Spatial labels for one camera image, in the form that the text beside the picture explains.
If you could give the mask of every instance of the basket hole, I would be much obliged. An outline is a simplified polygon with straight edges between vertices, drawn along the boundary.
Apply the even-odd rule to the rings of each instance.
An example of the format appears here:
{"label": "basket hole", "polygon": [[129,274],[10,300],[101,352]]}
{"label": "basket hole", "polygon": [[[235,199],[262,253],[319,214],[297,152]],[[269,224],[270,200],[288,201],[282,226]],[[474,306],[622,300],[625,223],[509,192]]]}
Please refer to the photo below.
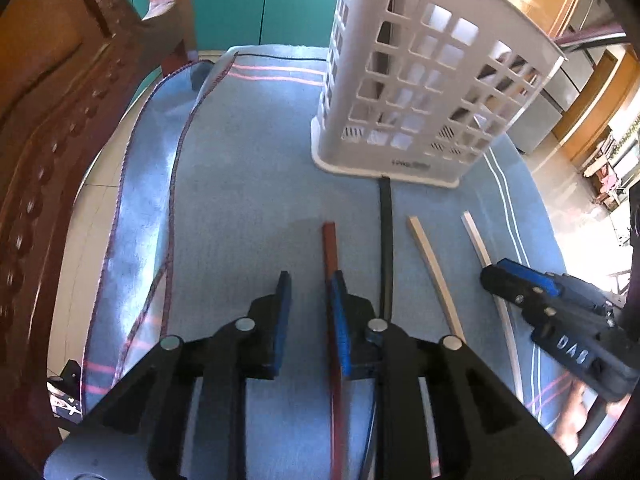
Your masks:
{"label": "basket hole", "polygon": [[471,120],[469,121],[469,127],[474,130],[484,130],[488,121],[489,119],[487,119],[484,115],[473,114]]}
{"label": "basket hole", "polygon": [[438,56],[438,63],[451,68],[457,68],[463,57],[465,57],[463,50],[453,45],[446,44]]}
{"label": "basket hole", "polygon": [[442,32],[447,27],[450,19],[451,13],[447,9],[434,4],[427,5],[422,16],[422,22],[425,25],[439,32]]}
{"label": "basket hole", "polygon": [[491,59],[495,59],[498,63],[505,63],[511,55],[511,49],[501,41],[496,41],[494,47],[489,54]]}
{"label": "basket hole", "polygon": [[516,116],[519,111],[520,105],[516,103],[505,103],[501,110],[498,112],[498,115],[509,122]]}
{"label": "basket hole", "polygon": [[476,104],[480,100],[481,96],[482,96],[482,92],[480,91],[480,89],[475,86],[472,86],[471,88],[469,88],[469,90],[466,91],[466,94],[463,97],[463,99],[467,103]]}
{"label": "basket hole", "polygon": [[426,69],[424,65],[420,63],[408,62],[404,65],[404,67],[402,67],[398,79],[407,81],[408,83],[411,83],[413,85],[417,85],[420,82],[420,79],[422,79],[422,76],[425,72]]}
{"label": "basket hole", "polygon": [[525,65],[527,64],[527,60],[522,56],[516,56],[516,59],[509,65],[509,68],[512,72],[516,74],[520,74],[523,72]]}
{"label": "basket hole", "polygon": [[352,121],[368,121],[372,111],[373,107],[371,105],[355,102],[349,112],[349,118]]}
{"label": "basket hole", "polygon": [[431,58],[433,52],[436,50],[437,44],[438,40],[433,36],[429,36],[428,34],[416,35],[414,44],[412,44],[409,50],[414,54],[418,54],[418,56]]}
{"label": "basket hole", "polygon": [[462,43],[472,45],[478,35],[478,27],[473,23],[468,22],[464,18],[460,18],[453,28],[451,37],[455,38]]}
{"label": "basket hole", "polygon": [[493,85],[495,80],[495,74],[497,72],[498,71],[494,67],[486,64],[482,67],[476,79],[478,79],[478,81],[482,81],[487,85]]}
{"label": "basket hole", "polygon": [[505,94],[512,87],[513,87],[513,79],[505,76],[502,79],[500,79],[500,82],[495,86],[495,89],[498,92],[502,92],[503,94]]}
{"label": "basket hole", "polygon": [[340,21],[346,27],[347,20],[349,19],[349,6],[344,2],[344,0],[340,0]]}
{"label": "basket hole", "polygon": [[410,18],[414,15],[415,9],[418,8],[418,3],[420,3],[420,0],[389,0],[386,10],[399,16]]}
{"label": "basket hole", "polygon": [[537,87],[542,82],[542,76],[535,68],[531,67],[527,70],[527,75],[524,79],[531,86]]}
{"label": "basket hole", "polygon": [[400,120],[400,114],[398,112],[382,112],[378,115],[378,124],[386,126],[395,126]]}
{"label": "basket hole", "polygon": [[425,117],[420,114],[407,114],[400,127],[409,132],[418,133],[424,127]]}
{"label": "basket hole", "polygon": [[374,50],[369,57],[367,70],[376,74],[388,75],[391,72],[393,62],[393,56],[390,56],[386,52]]}
{"label": "basket hole", "polygon": [[384,146],[388,138],[389,134],[386,134],[385,132],[379,132],[377,130],[372,130],[369,134],[369,137],[367,137],[367,144]]}
{"label": "basket hole", "polygon": [[424,85],[431,90],[437,90],[439,92],[442,90],[443,83],[444,78],[442,77],[442,73],[437,70],[431,70]]}
{"label": "basket hole", "polygon": [[382,22],[378,31],[378,43],[389,46],[399,46],[402,40],[403,27],[397,23]]}
{"label": "basket hole", "polygon": [[462,144],[462,146],[471,146],[471,143],[475,140],[476,138],[471,135],[469,132],[462,132],[460,134],[460,138],[458,139],[458,143]]}
{"label": "basket hole", "polygon": [[486,139],[478,139],[478,142],[476,142],[476,150],[480,150],[481,152],[483,152],[485,149],[487,149],[487,147],[489,146],[490,142]]}
{"label": "basket hole", "polygon": [[524,103],[529,97],[529,90],[527,90],[523,85],[518,85],[518,87],[511,93],[511,97],[516,99],[516,101]]}
{"label": "basket hole", "polygon": [[435,95],[431,94],[430,92],[427,92],[420,96],[414,108],[416,110],[421,110],[423,112],[427,112],[430,114],[431,112],[433,112],[435,101],[436,101]]}
{"label": "basket hole", "polygon": [[358,95],[366,99],[380,99],[383,90],[385,89],[384,83],[375,81],[374,79],[365,78],[360,83],[360,89]]}
{"label": "basket hole", "polygon": [[335,49],[338,51],[338,54],[342,53],[342,33],[340,30],[336,30],[335,32]]}
{"label": "basket hole", "polygon": [[390,105],[405,108],[414,98],[414,92],[408,88],[398,87],[394,90],[391,99],[387,101]]}
{"label": "basket hole", "polygon": [[445,125],[438,132],[438,136],[441,139],[453,140],[453,138],[456,136],[456,133],[453,131],[453,129],[450,126]]}
{"label": "basket hole", "polygon": [[436,152],[443,152],[443,151],[444,151],[444,145],[440,144],[439,142],[432,142],[432,143],[431,143],[431,147],[432,147]]}
{"label": "basket hole", "polygon": [[359,126],[345,126],[342,131],[342,140],[348,140],[351,142],[359,142],[364,133],[364,128]]}
{"label": "basket hole", "polygon": [[467,118],[469,117],[470,114],[471,112],[469,110],[467,110],[466,108],[460,107],[460,108],[457,108],[450,115],[449,119],[451,119],[456,123],[466,123]]}
{"label": "basket hole", "polygon": [[494,121],[492,122],[489,127],[487,128],[486,132],[491,135],[491,136],[496,136],[496,135],[500,135],[502,133],[502,131],[504,130],[504,125]]}
{"label": "basket hole", "polygon": [[391,141],[391,146],[393,148],[397,148],[398,150],[408,150],[411,143],[414,141],[414,138],[405,134],[395,134],[393,140]]}
{"label": "basket hole", "polygon": [[489,94],[484,100],[484,107],[487,110],[489,110],[491,113],[495,114],[496,110],[500,107],[502,103],[503,103],[502,98]]}

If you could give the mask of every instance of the teal door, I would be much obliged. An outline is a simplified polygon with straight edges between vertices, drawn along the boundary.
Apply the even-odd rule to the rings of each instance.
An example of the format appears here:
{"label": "teal door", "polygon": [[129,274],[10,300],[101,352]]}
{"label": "teal door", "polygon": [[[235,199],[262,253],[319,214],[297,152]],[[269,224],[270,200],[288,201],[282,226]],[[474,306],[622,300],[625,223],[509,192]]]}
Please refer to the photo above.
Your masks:
{"label": "teal door", "polygon": [[199,50],[258,44],[264,0],[193,0]]}
{"label": "teal door", "polygon": [[265,0],[260,44],[328,46],[336,0]]}

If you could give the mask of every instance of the white stripe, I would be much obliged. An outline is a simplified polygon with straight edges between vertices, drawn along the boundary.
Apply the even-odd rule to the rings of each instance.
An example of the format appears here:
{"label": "white stripe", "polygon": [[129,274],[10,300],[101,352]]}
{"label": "white stripe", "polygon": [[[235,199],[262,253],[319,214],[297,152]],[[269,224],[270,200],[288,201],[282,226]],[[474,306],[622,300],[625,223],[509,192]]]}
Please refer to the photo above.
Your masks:
{"label": "white stripe", "polygon": [[[513,242],[513,248],[516,249],[516,256],[518,257],[518,262],[520,264],[522,264],[522,258],[520,257],[520,251],[518,250],[518,245],[516,243],[516,239],[513,236],[513,231],[511,231],[511,223],[509,222],[509,213],[507,211],[507,201],[504,199],[504,192],[502,191],[502,184],[500,182],[500,179],[498,178],[498,175],[495,173],[494,168],[492,167],[491,163],[489,162],[489,158],[486,156],[486,153],[483,155],[484,156],[484,160],[486,161],[487,166],[489,167],[489,170],[491,170],[491,173],[494,176],[495,182],[498,185],[498,191],[500,191],[500,197],[502,198],[502,207],[504,208],[504,219],[507,222],[507,229],[509,231],[509,234],[511,236],[511,241]],[[533,415],[536,415],[536,403],[535,403],[535,399],[536,399],[536,390],[535,390],[535,384],[536,381],[534,379],[535,376],[535,367],[536,367],[536,345],[533,345],[532,351],[531,351],[531,399],[533,401],[533,404],[531,406],[531,413]],[[540,371],[540,362],[538,362],[538,371]],[[541,391],[541,385],[538,384],[538,392]],[[540,399],[540,408],[542,408],[542,399]]]}
{"label": "white stripe", "polygon": [[[540,368],[542,368],[541,364],[540,364],[540,347],[538,347],[538,393],[540,393],[542,391],[542,386],[541,386],[541,381],[540,381]],[[538,412],[538,422],[540,422],[542,420],[542,396],[540,396],[540,411]]]}
{"label": "white stripe", "polygon": [[502,197],[502,206],[504,207],[504,220],[507,222],[507,229],[509,230],[509,234],[511,236],[511,241],[513,242],[513,247],[516,249],[516,255],[518,257],[518,261],[522,264],[522,258],[520,257],[520,251],[518,250],[518,246],[516,245],[516,239],[513,237],[513,232],[511,231],[511,223],[509,222],[509,213],[507,212],[507,201],[504,199],[504,193],[502,192],[502,186],[500,185],[500,180],[498,176],[495,174],[494,168],[492,168],[491,164],[489,164],[489,159],[484,154],[484,160],[486,161],[487,166],[494,174],[494,179],[496,184],[498,185],[498,190],[500,191],[500,196]]}
{"label": "white stripe", "polygon": [[534,384],[535,381],[533,380],[533,375],[534,372],[536,370],[536,346],[533,345],[533,352],[531,352],[531,399],[532,399],[532,404],[531,404],[531,415],[535,415],[536,414],[536,390],[534,388]]}
{"label": "white stripe", "polygon": [[494,149],[493,148],[489,148],[489,153],[491,153],[491,156],[494,158],[495,167],[498,168],[498,171],[500,171],[500,174],[502,175],[502,178],[504,179],[504,189],[507,192],[507,200],[509,202],[509,209],[511,209],[511,218],[513,219],[513,226],[516,229],[516,236],[518,237],[518,241],[520,243],[520,248],[522,249],[522,255],[524,256],[524,261],[527,263],[527,267],[530,267],[531,265],[529,264],[529,259],[527,258],[527,253],[524,250],[524,245],[522,243],[522,238],[520,238],[520,231],[518,230],[518,223],[516,222],[516,213],[513,211],[513,203],[511,203],[511,194],[509,193],[509,184],[507,182],[507,177],[504,175],[504,172],[502,171],[502,168],[500,167],[500,164],[498,164],[498,161],[495,158]]}
{"label": "white stripe", "polygon": [[[516,214],[513,210],[513,203],[511,203],[511,193],[509,192],[509,183],[507,182],[507,177],[505,176],[504,171],[500,167],[500,164],[498,164],[498,160],[495,158],[494,149],[489,147],[489,153],[491,153],[491,156],[494,159],[496,168],[498,168],[498,171],[500,171],[500,174],[502,175],[502,179],[504,180],[504,187],[505,187],[505,191],[507,192],[507,200],[509,202],[509,209],[511,210],[511,219],[513,221],[513,227],[516,229],[516,236],[518,237],[518,241],[520,243],[520,249],[522,250],[522,255],[524,256],[524,259],[527,263],[527,267],[530,267],[531,265],[529,263],[529,258],[527,257],[527,251],[524,250],[522,238],[520,238],[520,231],[518,229],[518,223],[516,221]],[[536,351],[536,345],[533,345],[533,352],[535,351]],[[540,348],[538,347],[538,392],[539,393],[542,391],[542,380],[540,378],[541,368],[542,368],[542,353],[540,352]],[[542,399],[540,399],[540,412],[538,413],[538,421],[540,422],[541,419],[542,419]]]}

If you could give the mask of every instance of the blue gripper pad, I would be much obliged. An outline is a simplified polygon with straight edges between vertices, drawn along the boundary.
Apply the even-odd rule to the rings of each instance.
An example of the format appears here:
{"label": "blue gripper pad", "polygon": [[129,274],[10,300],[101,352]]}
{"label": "blue gripper pad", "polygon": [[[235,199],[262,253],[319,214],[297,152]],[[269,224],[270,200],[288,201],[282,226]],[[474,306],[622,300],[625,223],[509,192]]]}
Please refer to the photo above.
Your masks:
{"label": "blue gripper pad", "polygon": [[529,283],[541,287],[550,296],[558,297],[562,293],[561,289],[558,288],[553,278],[550,278],[549,276],[547,276],[546,274],[542,274],[541,272],[537,272],[536,270],[529,269],[529,267],[525,267],[512,260],[509,260],[508,258],[500,260],[496,264],[496,267],[500,267],[501,269],[506,270],[508,273],[513,274],[518,278],[527,280]]}
{"label": "blue gripper pad", "polygon": [[291,275],[285,270],[280,273],[276,287],[275,304],[280,306],[273,335],[273,373],[277,375],[284,357],[284,343],[287,337],[287,323],[291,307]]}
{"label": "blue gripper pad", "polygon": [[351,375],[351,339],[344,312],[344,303],[348,299],[342,272],[338,270],[331,280],[331,305],[334,313],[335,344],[338,349],[340,368],[345,377]]}

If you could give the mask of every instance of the tiled floor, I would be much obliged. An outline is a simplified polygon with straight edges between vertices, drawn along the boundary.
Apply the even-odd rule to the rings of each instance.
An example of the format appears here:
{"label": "tiled floor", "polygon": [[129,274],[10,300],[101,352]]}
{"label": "tiled floor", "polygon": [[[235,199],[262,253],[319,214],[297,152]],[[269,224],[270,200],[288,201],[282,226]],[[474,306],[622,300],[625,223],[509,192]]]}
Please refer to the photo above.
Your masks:
{"label": "tiled floor", "polygon": [[[205,51],[200,53],[200,59],[216,61],[220,54],[217,51]],[[69,359],[82,363],[86,333],[118,198],[122,159],[140,109],[156,83],[147,88],[124,115],[113,137],[90,169],[76,198],[51,325],[47,359],[50,375],[59,374]]]}
{"label": "tiled floor", "polygon": [[632,248],[618,245],[621,225],[628,224],[628,202],[616,211],[617,232],[606,209],[592,202],[590,184],[558,150],[551,134],[523,158],[542,195],[567,272],[610,289],[607,275],[631,266]]}

